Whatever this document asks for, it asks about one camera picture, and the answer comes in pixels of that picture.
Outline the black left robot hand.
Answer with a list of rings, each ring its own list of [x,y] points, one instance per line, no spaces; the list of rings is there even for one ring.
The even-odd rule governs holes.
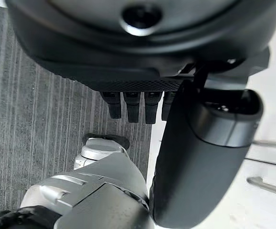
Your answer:
[[[165,228],[190,229],[221,201],[263,114],[248,78],[268,67],[276,0],[8,0],[15,34],[40,66],[167,121],[150,194]]]

